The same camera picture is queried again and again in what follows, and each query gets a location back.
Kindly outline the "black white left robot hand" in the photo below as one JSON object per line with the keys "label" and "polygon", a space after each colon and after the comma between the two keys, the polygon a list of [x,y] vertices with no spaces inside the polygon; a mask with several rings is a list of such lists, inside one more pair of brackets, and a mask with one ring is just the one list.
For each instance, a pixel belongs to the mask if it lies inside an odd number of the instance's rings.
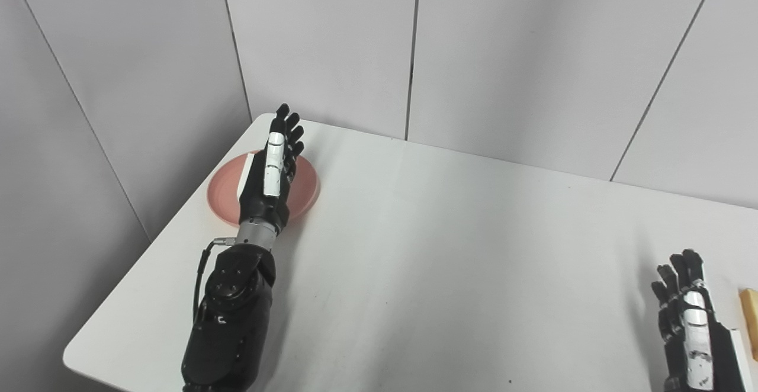
{"label": "black white left robot hand", "polygon": [[239,222],[262,220],[279,234],[290,218],[287,206],[296,176],[296,160],[305,149],[300,115],[281,104],[271,120],[262,151],[252,155],[246,181],[239,195]]}

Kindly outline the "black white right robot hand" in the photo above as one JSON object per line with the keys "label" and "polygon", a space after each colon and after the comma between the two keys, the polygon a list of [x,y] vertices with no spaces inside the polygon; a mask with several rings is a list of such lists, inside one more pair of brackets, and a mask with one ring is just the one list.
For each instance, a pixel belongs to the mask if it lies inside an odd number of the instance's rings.
{"label": "black white right robot hand", "polygon": [[682,250],[656,271],[651,289],[668,370],[663,390],[755,390],[741,333],[717,319],[701,255]]}

